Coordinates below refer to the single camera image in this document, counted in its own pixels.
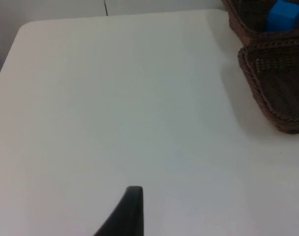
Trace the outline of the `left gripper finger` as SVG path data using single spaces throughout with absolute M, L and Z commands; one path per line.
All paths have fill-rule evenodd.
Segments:
M 126 188 L 116 208 L 95 236 L 143 236 L 144 197 L 141 186 Z

